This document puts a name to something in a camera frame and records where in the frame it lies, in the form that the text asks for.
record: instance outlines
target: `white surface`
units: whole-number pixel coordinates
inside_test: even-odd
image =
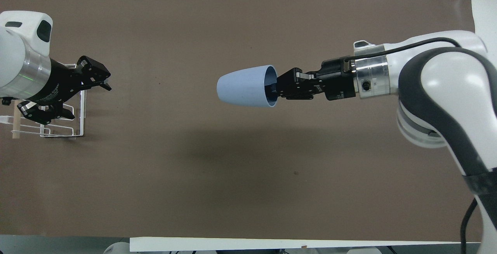
[[[487,169],[497,167],[495,147],[488,146],[497,144],[497,118],[480,61],[461,52],[437,55],[424,66],[421,82],[427,95],[461,125]]]
[[[407,121],[404,119],[401,113],[404,112],[404,114],[408,118],[415,116],[413,116],[410,112],[408,112],[405,109],[405,107],[402,105],[402,103],[399,102],[399,104],[400,105],[397,108],[397,127],[399,128],[399,131],[405,137],[405,139],[410,141],[412,144],[424,148],[440,148],[446,146],[445,139],[443,139],[442,137],[430,137],[422,132],[419,132],[418,130],[414,129],[411,125],[409,125],[409,123],[407,123]]]
[[[26,50],[20,36],[0,26],[0,87],[4,87],[19,74],[24,64]]]
[[[243,238],[130,238],[130,251],[192,251],[216,249],[292,249],[384,245],[454,244],[456,242],[389,242],[383,240],[252,240]]]
[[[497,65],[497,0],[471,0],[474,28],[488,49],[488,59]]]
[[[483,56],[487,55],[485,45],[481,42],[481,39],[470,31],[440,31],[438,33],[428,33],[427,35],[409,38],[408,40],[400,43],[385,43],[384,47],[385,50],[390,50],[412,43],[417,43],[422,40],[427,40],[429,38],[452,38],[463,48],[470,49],[471,51],[477,52]],[[421,52],[437,47],[454,47],[454,45],[446,42],[429,43],[387,55],[388,71],[390,75],[390,93],[396,94],[398,92],[399,74],[405,63]]]
[[[9,116],[1,115],[0,116],[0,123],[8,124],[9,123]]]
[[[478,202],[481,218],[483,219],[483,236],[481,237],[478,254],[494,254],[497,245],[497,231],[495,230],[487,211],[481,204],[480,198],[476,197],[476,201]]]
[[[5,26],[7,22],[21,22],[20,27],[9,27],[9,30],[22,36],[35,52],[48,56],[50,41],[46,43],[37,35],[37,29],[42,21],[48,22],[50,26],[54,24],[50,16],[41,12],[12,10],[0,13],[0,25]]]

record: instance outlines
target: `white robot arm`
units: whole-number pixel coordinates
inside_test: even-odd
[[[101,86],[110,90],[110,73],[101,63],[82,56],[64,65],[48,56],[52,19],[45,13],[5,11],[0,14],[0,98],[17,105],[26,119],[47,125],[52,119],[73,119],[63,104],[82,90]]]
[[[293,68],[277,77],[268,65],[229,73],[218,81],[218,96],[272,107],[278,97],[312,99],[318,93],[328,100],[399,95],[400,131],[419,146],[449,147],[480,205],[479,253],[495,253],[497,70],[484,43],[469,31],[443,31],[393,44],[359,40],[354,49],[354,56],[323,61],[318,71]]]

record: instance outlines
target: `brown paper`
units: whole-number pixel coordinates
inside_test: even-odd
[[[459,240],[472,196],[446,148],[399,133],[396,96],[248,108],[220,102],[216,82],[317,70],[356,40],[473,31],[470,0],[0,1],[48,13],[51,57],[90,56],[113,87],[88,92],[75,141],[1,126],[0,233]]]

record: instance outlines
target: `black joint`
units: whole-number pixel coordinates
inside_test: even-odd
[[[362,89],[364,89],[364,91],[369,91],[369,89],[371,89],[371,82],[368,81],[364,81],[362,83]]]
[[[13,97],[3,97],[2,98],[2,105],[10,105],[12,103],[12,100],[15,100]]]
[[[22,22],[9,21],[9,22],[5,23],[5,27],[19,28],[19,27],[21,27],[22,24],[23,24]]]
[[[73,113],[69,109],[65,109],[63,107],[62,102],[49,105],[48,109],[46,110],[40,109],[38,104],[34,104],[31,107],[27,108],[27,105],[30,103],[30,101],[23,101],[17,105],[17,108],[24,116],[24,118],[35,121],[36,123],[48,125],[51,123],[52,119],[61,117],[67,119],[75,118]]]
[[[323,61],[321,69],[316,72],[317,79],[323,81],[323,90],[329,101],[355,97],[353,74],[344,71],[344,65],[350,61],[348,57]]]
[[[36,30],[36,35],[39,37],[39,39],[48,43],[50,41],[51,32],[52,25],[49,22],[42,20],[38,26],[38,29]]]
[[[360,41],[360,42],[356,42],[356,43],[354,44],[354,47],[355,47],[355,48],[359,48],[359,47],[363,47],[363,46],[366,46],[366,45],[368,45],[368,43],[362,40],[362,41]]]
[[[102,87],[102,88],[104,88],[104,89],[105,89],[105,90],[107,90],[107,91],[112,90],[112,87],[110,87],[110,85],[109,85],[109,84],[102,84],[102,85],[101,85],[101,87]]]
[[[266,96],[278,94],[278,91],[276,90],[276,84],[269,84],[264,86],[264,91],[266,93]]]
[[[474,195],[497,193],[497,170],[463,178]]]
[[[433,126],[447,141],[465,175],[477,176],[487,168],[460,123],[426,93],[421,83],[421,72],[433,57],[457,52],[477,59],[485,68],[490,82],[492,106],[497,113],[497,70],[485,57],[459,47],[430,49],[410,59],[399,74],[399,100],[410,113]]]

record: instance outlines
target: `blue cup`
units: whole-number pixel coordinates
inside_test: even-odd
[[[274,107],[277,94],[266,94],[265,86],[275,84],[278,75],[272,65],[237,70],[219,78],[217,93],[223,102],[258,107]]]

